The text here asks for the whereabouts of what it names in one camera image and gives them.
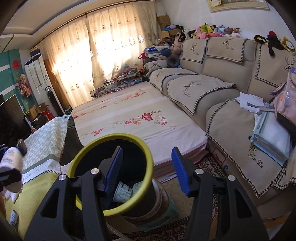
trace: bed sheet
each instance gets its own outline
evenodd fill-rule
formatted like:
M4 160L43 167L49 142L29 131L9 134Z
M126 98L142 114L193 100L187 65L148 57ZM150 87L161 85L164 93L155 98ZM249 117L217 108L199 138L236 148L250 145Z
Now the bed sheet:
M154 165L205 149L205 132L178 106L148 82L136 84L80 105L71 115L83 145L111 133L138 136L151 150Z

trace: beige sofa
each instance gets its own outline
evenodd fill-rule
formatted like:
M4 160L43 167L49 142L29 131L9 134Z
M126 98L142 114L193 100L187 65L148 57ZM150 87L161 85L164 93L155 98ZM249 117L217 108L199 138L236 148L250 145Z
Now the beige sofa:
M151 84L206 132L210 152L227 174L237 177L265 220L292 210L296 187L284 181L285 167L251 145L254 114L233 98L243 92L271 99L270 92L286 81L293 63L286 50L274 52L271 57L267 45L249 39L191 39L182 44L181 69L168 68L166 60L144 66ZM215 81L214 87L207 86Z

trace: silver screw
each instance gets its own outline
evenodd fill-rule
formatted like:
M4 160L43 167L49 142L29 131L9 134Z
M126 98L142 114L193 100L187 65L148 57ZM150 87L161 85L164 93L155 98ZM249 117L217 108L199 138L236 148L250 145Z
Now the silver screw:
M99 172L100 172L100 170L97 168L91 169L91 174L98 174Z
M227 178L229 181L232 181L232 182L235 181L236 179L234 175L229 175Z
M195 169L195 173L202 175L202 174L204 174L204 170L203 169Z
M60 181L63 181L63 180L65 180L66 178L67 178L67 176L66 176L65 174L62 174L62 175L59 176L59 180L60 180Z

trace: yellow rim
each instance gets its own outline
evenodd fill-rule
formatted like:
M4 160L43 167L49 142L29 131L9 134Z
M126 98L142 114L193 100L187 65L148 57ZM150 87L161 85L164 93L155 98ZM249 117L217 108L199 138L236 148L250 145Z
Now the yellow rim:
M73 159L72 164L70 165L69 168L69 177L74 177L76 167L80 160L85 156L86 153L88 153L92 148L97 146L98 144L101 144L106 141L110 140L115 140L115 139L122 139L122 140L127 140L135 143L138 147L141 148L141 150L144 152L145 157L146 157L146 173L143 179L143 183L137 193L131 197L127 202L123 203L122 205L109 209L109 210L104 210L104 216L113 216L113 215L120 215L132 207L134 207L138 202L141 201L141 199L145 196L145 194L148 191L148 188L151 184L152 180L152 173L153 173L153 158L152 154L150 152L149 147L146 145L146 143L141 140L140 138L131 135L131 134L126 134L126 133L114 133L114 134L109 134L103 137L100 137L88 145L86 145L84 148L81 149L81 151L76 155L76 157ZM76 206L82 210L82 204L79 198L76 196Z

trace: teal wall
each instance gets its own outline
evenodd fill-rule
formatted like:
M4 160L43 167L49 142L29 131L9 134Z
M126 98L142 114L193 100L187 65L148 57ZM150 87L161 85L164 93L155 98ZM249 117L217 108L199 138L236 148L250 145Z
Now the teal wall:
M13 68L13 61L17 60L20 63L18 69ZM22 69L22 64L20 60L20 53L18 49L12 49L4 53L0 53L0 67L5 65L10 65L9 69L3 70L0 72L0 92L14 85L17 81L17 75L24 74ZM29 108L36 103L33 92L30 97L21 96L19 90L17 88L9 91L4 95L4 100L7 100L13 95L16 95L20 104L23 106L24 112L29 110Z

